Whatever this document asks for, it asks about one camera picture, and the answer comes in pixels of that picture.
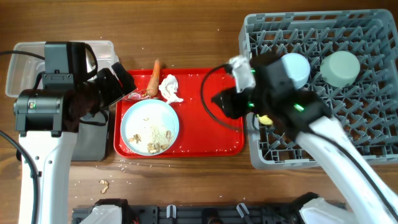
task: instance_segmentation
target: gray container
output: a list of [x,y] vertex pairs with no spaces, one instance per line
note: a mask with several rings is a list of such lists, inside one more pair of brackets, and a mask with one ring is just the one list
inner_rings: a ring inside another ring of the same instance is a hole
[[[397,37],[385,9],[250,14],[239,34],[239,52],[248,58],[270,49],[304,55],[312,69],[305,88],[329,106],[370,164],[391,164],[398,163]],[[320,73],[322,60],[340,50],[355,54],[361,64],[357,80],[344,88],[327,84]],[[246,119],[252,128],[252,114]],[[319,166],[280,130],[259,129],[248,134],[255,168]]]

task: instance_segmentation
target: green led light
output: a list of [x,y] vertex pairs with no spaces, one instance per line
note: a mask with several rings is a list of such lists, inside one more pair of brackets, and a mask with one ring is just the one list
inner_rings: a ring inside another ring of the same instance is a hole
[[296,108],[296,110],[298,110],[299,112],[301,112],[301,111],[304,110],[304,107],[302,107],[302,106],[299,105],[299,104],[294,104],[294,108]]

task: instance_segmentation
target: transparent plastic container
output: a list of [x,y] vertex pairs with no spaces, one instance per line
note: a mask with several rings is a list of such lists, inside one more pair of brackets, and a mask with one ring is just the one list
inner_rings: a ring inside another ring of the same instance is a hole
[[[90,44],[98,61],[98,70],[110,68],[119,61],[114,52],[113,43],[108,40],[74,40]],[[14,50],[22,50],[44,56],[45,42],[23,42],[15,45]],[[19,94],[34,86],[36,76],[44,71],[44,61],[35,57],[13,54],[8,68],[6,95],[17,98]]]

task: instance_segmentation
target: wooden table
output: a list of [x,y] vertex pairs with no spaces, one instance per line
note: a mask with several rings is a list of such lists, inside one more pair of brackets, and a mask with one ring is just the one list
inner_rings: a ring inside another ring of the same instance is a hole
[[[18,42],[111,40],[127,69],[152,68],[161,58],[174,68],[214,67],[235,56],[244,17],[259,12],[386,8],[395,1],[0,1],[0,50]],[[12,104],[4,94],[10,56],[0,58],[0,129],[17,139]],[[17,223],[21,165],[15,149],[0,139],[0,222]],[[102,162],[73,162],[69,209],[100,198],[126,198],[132,205],[289,202],[308,191],[344,200],[322,169],[255,170],[248,145],[234,157],[129,161],[109,150]],[[120,164],[126,166],[121,171]],[[398,191],[398,166],[375,166]],[[101,195],[99,180],[110,182]]]

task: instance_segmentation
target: white cup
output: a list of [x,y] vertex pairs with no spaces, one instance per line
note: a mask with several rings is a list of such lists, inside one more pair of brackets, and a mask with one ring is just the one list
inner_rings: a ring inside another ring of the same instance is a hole
[[293,80],[294,87],[296,89],[303,87],[307,83],[311,71],[308,60],[297,53],[285,54],[281,60],[287,76]]
[[327,83],[342,88],[354,83],[360,68],[355,55],[347,51],[339,51],[323,59],[320,71]]

